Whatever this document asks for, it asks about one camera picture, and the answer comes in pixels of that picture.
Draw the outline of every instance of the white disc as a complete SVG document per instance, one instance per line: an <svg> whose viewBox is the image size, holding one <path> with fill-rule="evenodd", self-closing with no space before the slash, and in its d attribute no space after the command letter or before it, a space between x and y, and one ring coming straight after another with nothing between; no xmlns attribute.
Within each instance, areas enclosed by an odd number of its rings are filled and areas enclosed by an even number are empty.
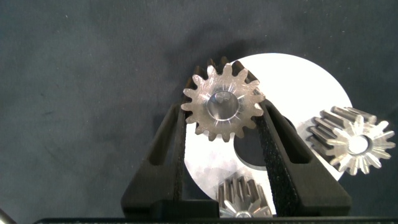
<svg viewBox="0 0 398 224"><path fill-rule="evenodd" d="M313 126L311 119L332 106L351 107L343 87L332 75L318 65L300 57L286 54L258 54L239 59L259 81L259 89L275 107L295 126L306 141ZM185 165L192 179L210 198L216 200L218 184L234 173L252 177L262 186L275 214L267 172L245 166L237 157L233 140L225 143L220 136L210 142L205 134L195 134L196 124L187 125ZM322 164L338 180L342 172L329 165L314 150Z"/></svg>

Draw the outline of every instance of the dark gray fabric background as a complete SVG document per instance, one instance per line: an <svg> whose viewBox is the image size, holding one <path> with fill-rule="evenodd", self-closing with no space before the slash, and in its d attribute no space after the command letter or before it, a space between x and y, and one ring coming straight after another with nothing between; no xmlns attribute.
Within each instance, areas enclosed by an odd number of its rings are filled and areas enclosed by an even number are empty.
<svg viewBox="0 0 398 224"><path fill-rule="evenodd" d="M397 1L0 1L0 207L19 223L121 217L163 115L210 57L311 60L397 132L397 13ZM390 153L341 179L352 215L398 211Z"/></svg>

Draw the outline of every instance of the gear hub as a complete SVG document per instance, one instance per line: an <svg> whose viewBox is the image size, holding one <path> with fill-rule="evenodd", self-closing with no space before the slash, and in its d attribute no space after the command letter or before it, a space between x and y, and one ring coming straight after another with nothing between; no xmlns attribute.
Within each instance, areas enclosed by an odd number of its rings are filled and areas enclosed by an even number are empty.
<svg viewBox="0 0 398 224"><path fill-rule="evenodd" d="M186 88L183 91L192 99L192 102L181 105L181 109L192 111L186 122L198 123L195 133L208 131L210 141L214 141L219 134L224 142L229 141L231 133L243 138L242 128L255 128L256 124L251 118L263 114L262 109L256 108L256 103L265 99L257 90L259 81L246 83L248 70L245 68L234 76L230 63L225 64L221 75L213 65L209 65L207 75L207 80L199 75L192 76L198 88Z"/></svg>

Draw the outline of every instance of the spur gear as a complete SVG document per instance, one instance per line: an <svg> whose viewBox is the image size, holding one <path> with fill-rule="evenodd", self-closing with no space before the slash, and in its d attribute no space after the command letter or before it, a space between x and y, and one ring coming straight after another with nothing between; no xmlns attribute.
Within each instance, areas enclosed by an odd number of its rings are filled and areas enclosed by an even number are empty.
<svg viewBox="0 0 398 224"><path fill-rule="evenodd" d="M257 90L258 80L246 83L248 70L242 69L238 75L233 75L233 68L226 63L223 73L219 75L215 66L207 67L208 79L204 80L195 74L192 76L197 89L184 89L184 94L192 102L181 105L181 109L192 111L186 119L188 124L197 122L196 134L208 131L208 139L214 141L221 135L224 142L228 142L230 134L235 133L243 138L243 127L255 128L252 116L261 116L263 110L256 108L255 104L265 99Z"/></svg>
<svg viewBox="0 0 398 224"><path fill-rule="evenodd" d="M246 177L226 179L218 187L221 218L272 217L262 187Z"/></svg>
<svg viewBox="0 0 398 224"><path fill-rule="evenodd" d="M395 147L387 140L393 131L383 132L387 121L376 125L376 116L354 108L333 107L322 111L322 118L314 118L309 138L313 148L325 156L331 156L332 166L340 164L338 171L356 175L358 169L369 173L369 166L381 168L379 159L390 159L386 149Z"/></svg>

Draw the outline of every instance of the metal gear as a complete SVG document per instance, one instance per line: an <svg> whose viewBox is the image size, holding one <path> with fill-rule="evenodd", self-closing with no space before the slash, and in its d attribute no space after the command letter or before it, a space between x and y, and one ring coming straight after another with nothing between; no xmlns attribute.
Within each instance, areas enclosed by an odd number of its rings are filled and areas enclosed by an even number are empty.
<svg viewBox="0 0 398 224"><path fill-rule="evenodd" d="M376 116L354 108L333 107L322 111L322 118L314 118L316 126L311 127L313 136L309 140L313 148L325 156L331 156L330 164L338 171L356 175L358 169L369 173L369 166L381 168L379 159L390 159L386 149L395 147L387 142L393 131L383 132L387 121L376 125Z"/></svg>
<svg viewBox="0 0 398 224"><path fill-rule="evenodd" d="M233 76L230 63L225 64L221 75L217 74L214 66L209 65L207 75L207 80L199 75L192 76L198 88L196 90L186 88L183 91L192 99L192 102L181 105L181 109L193 113L186 122L199 124L196 134L208 131L209 141L214 141L219 134L222 135L224 142L229 141L231 133L243 138L244 126L256 127L251 117L263 114L262 109L255 107L256 103L265 99L265 96L257 90L259 81L246 83L248 70L245 68Z"/></svg>
<svg viewBox="0 0 398 224"><path fill-rule="evenodd" d="M243 176L220 184L217 199L221 218L272 217L262 187Z"/></svg>

